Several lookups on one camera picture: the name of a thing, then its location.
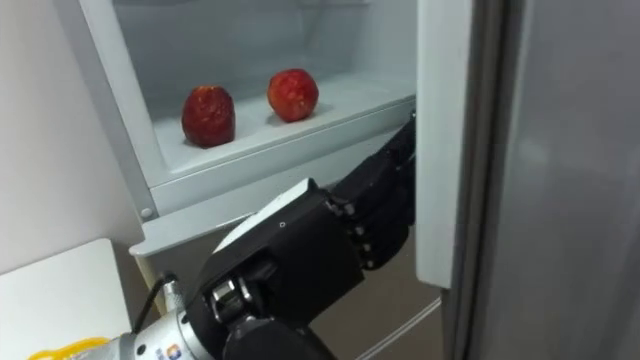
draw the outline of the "refrigerator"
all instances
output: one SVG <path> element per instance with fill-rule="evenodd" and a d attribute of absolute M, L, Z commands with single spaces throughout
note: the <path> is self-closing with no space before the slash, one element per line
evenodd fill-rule
<path fill-rule="evenodd" d="M 468 179 L 444 297 L 450 358 L 637 358 L 639 11 L 503 4 L 493 110 L 475 115 L 491 131 L 471 136 L 488 156 L 469 155 L 484 169 Z"/>
<path fill-rule="evenodd" d="M 302 178 L 330 186 L 417 109 L 416 276 L 447 359 L 630 359 L 640 224 L 640 5 L 631 0 L 58 0 L 145 258 L 233 227 Z M 311 118 L 269 77 L 305 68 Z M 180 112 L 225 87 L 236 138 Z"/>

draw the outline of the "apple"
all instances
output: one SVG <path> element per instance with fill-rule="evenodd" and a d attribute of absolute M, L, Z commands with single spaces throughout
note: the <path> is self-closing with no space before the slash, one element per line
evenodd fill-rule
<path fill-rule="evenodd" d="M 285 122 L 304 120 L 318 104 L 318 85 L 303 69 L 275 74 L 269 82 L 267 98 L 273 111 Z"/>
<path fill-rule="evenodd" d="M 201 148 L 233 141 L 236 114 L 231 95 L 220 86 L 198 86 L 182 109 L 182 130 L 187 140 Z"/>

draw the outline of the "yellow bag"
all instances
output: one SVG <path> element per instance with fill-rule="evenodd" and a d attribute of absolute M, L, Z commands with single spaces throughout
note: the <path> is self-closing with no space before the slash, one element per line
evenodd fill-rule
<path fill-rule="evenodd" d="M 73 355 L 83 351 L 93 349 L 109 342 L 107 338 L 95 337 L 80 340 L 71 345 L 67 345 L 58 350 L 43 350 L 29 357 L 29 360 L 47 359 L 47 360 L 65 360 L 70 359 Z"/>

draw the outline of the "metal robot arm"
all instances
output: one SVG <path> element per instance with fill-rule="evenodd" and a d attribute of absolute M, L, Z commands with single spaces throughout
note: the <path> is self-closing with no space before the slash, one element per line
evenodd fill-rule
<path fill-rule="evenodd" d="M 117 339 L 121 355 L 107 358 L 335 359 L 308 325 L 405 243 L 414 137 L 415 113 L 334 187 L 307 179 L 281 194 L 225 238 L 184 309 Z"/>

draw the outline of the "black cable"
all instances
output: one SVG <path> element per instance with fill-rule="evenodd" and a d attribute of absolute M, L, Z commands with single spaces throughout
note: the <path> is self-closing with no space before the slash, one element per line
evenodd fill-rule
<path fill-rule="evenodd" d="M 142 325 L 144 323 L 144 320 L 147 318 L 147 315 L 149 315 L 149 311 L 153 306 L 153 301 L 156 299 L 156 296 L 158 296 L 158 293 L 160 292 L 160 290 L 162 290 L 162 287 L 164 286 L 164 284 L 170 283 L 172 281 L 178 281 L 178 277 L 176 276 L 176 274 L 172 272 L 164 272 L 160 274 L 160 277 L 158 278 L 158 280 L 156 280 L 156 282 L 153 284 L 151 291 L 149 291 L 149 295 L 147 295 L 147 300 L 145 300 L 144 306 L 142 307 L 142 310 L 140 310 L 140 313 L 138 314 L 138 318 L 136 319 L 136 322 L 133 325 L 132 332 L 134 334 L 138 334 L 140 333 L 140 330 L 142 330 Z"/>

